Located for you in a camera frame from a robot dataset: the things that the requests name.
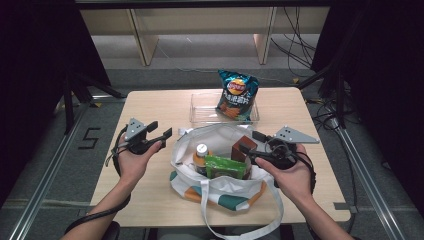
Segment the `bag handle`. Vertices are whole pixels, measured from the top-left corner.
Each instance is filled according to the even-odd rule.
[[[274,187],[274,178],[268,175],[264,178],[264,181],[266,182],[269,190],[272,193],[272,196],[274,197],[275,202],[277,203],[278,211],[279,211],[280,214],[267,226],[256,229],[256,230],[251,231],[251,232],[244,233],[244,234],[239,235],[239,236],[237,236],[237,235],[236,236],[222,235],[222,234],[219,234],[219,233],[215,232],[214,230],[212,230],[212,228],[209,226],[209,223],[208,223],[208,220],[207,220],[207,217],[206,217],[206,207],[207,207],[208,197],[209,197],[209,179],[205,179],[205,180],[200,181],[200,185],[202,187],[201,211],[202,211],[203,220],[205,221],[209,230],[213,234],[215,234],[215,236],[222,238],[222,239],[250,240],[250,239],[257,239],[257,238],[260,238],[262,236],[265,236],[265,235],[271,233],[272,231],[274,231],[276,228],[278,228],[281,224],[281,220],[283,219],[283,214],[284,214],[283,201],[281,200],[281,197],[280,197],[280,194],[279,194],[277,188]]]

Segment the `human hand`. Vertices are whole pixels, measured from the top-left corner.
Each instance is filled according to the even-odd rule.
[[[296,147],[297,152],[306,155],[306,149],[303,145],[297,144]],[[309,159],[303,154],[298,155],[306,162],[309,162]],[[257,158],[256,163],[274,177],[284,195],[295,204],[302,199],[312,197],[311,173],[303,162],[297,161],[293,167],[286,170],[280,170],[262,158]]]
[[[123,143],[125,134],[122,134],[119,144]],[[121,170],[120,181],[126,184],[130,184],[135,187],[138,181],[144,176],[146,172],[147,163],[150,158],[157,153],[161,148],[162,142],[155,142],[144,154],[137,155],[129,150],[123,151],[125,148],[119,148],[120,152],[118,156],[119,167]]]

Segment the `bottle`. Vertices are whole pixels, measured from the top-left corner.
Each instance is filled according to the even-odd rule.
[[[208,150],[208,146],[206,144],[199,144],[196,147],[196,152],[193,153],[193,163],[196,169],[196,172],[199,174],[206,176],[206,165],[205,165],[205,157],[206,155],[210,155],[211,152]]]

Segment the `wrist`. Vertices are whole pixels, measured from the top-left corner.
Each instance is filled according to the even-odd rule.
[[[291,200],[296,205],[296,207],[299,208],[299,210],[307,209],[317,204],[312,195],[294,197]]]
[[[132,190],[134,190],[136,185],[137,185],[137,181],[120,178],[118,183],[116,184],[116,187],[119,188],[121,191],[126,191],[131,193]]]

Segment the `green package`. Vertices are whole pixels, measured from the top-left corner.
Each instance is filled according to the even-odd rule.
[[[207,155],[205,157],[206,176],[214,179],[220,176],[230,176],[242,179],[246,172],[246,163],[231,160],[229,158]]]

